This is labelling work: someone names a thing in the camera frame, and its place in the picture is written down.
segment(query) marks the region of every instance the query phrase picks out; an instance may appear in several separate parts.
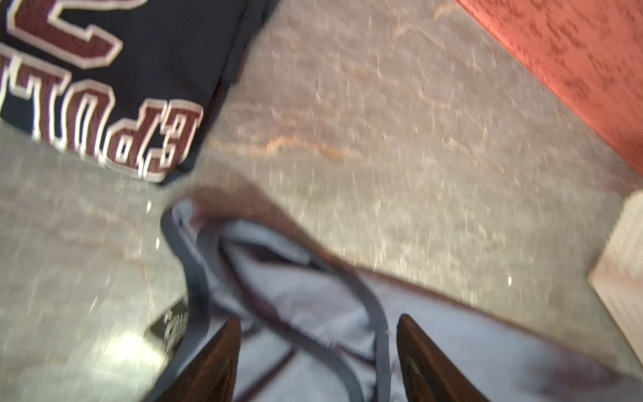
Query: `red carpet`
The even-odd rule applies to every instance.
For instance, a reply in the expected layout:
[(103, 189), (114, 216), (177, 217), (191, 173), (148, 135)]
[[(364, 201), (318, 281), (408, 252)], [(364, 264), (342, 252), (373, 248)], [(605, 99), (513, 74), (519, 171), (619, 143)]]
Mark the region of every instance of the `red carpet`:
[(458, 0), (643, 174), (642, 0)]

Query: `fabric strap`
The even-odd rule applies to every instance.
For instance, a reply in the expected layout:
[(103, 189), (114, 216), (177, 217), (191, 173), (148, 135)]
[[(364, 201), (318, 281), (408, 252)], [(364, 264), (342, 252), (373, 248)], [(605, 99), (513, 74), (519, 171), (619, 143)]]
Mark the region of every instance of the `fabric strap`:
[(332, 349), (320, 344), (289, 323), (281, 320), (269, 302), (249, 287), (231, 256), (235, 245), (261, 247), (293, 264), (328, 273), (341, 280), (361, 301), (369, 317), (369, 324), (375, 332), (376, 395), (377, 402), (390, 399), (391, 370), (388, 350), (388, 322), (384, 310), (371, 290), (350, 271), (329, 266), (319, 257), (303, 249), (280, 233), (249, 221), (234, 221), (223, 227), (216, 222), (205, 222), (197, 236), (197, 247), (210, 269), (231, 291), (244, 307), (268, 329), (295, 347), (310, 354), (324, 364), (342, 381), (350, 402), (365, 402), (361, 385), (350, 367)]

